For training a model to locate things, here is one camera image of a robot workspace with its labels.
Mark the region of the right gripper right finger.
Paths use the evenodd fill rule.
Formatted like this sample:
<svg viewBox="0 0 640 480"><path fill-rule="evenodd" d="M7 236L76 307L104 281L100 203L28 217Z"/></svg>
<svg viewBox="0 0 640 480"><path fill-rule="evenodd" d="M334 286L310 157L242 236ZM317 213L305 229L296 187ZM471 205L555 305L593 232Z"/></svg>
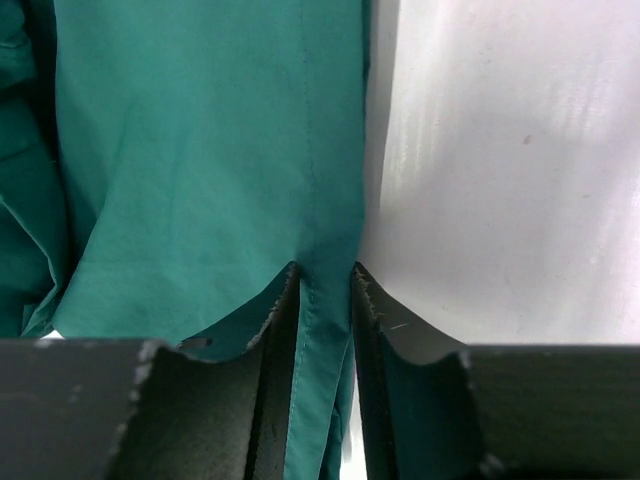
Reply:
<svg viewBox="0 0 640 480"><path fill-rule="evenodd" d="M635 345L465 344L351 277L372 479L635 479Z"/></svg>

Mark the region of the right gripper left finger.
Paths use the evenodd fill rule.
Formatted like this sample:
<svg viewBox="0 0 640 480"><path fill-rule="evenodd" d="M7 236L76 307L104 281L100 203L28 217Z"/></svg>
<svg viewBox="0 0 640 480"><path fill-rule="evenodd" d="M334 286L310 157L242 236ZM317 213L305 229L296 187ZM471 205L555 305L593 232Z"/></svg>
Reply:
<svg viewBox="0 0 640 480"><path fill-rule="evenodd" d="M295 264L176 347L5 340L5 479L279 479L300 302Z"/></svg>

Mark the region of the teal green shorts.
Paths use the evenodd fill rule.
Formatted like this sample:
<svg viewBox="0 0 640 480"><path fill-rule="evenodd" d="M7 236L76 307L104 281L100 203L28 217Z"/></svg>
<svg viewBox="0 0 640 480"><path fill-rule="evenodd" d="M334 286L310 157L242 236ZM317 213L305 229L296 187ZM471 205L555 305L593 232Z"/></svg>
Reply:
<svg viewBox="0 0 640 480"><path fill-rule="evenodd" d="M301 271L288 479L336 479L367 1L5 1L1 334L157 337Z"/></svg>

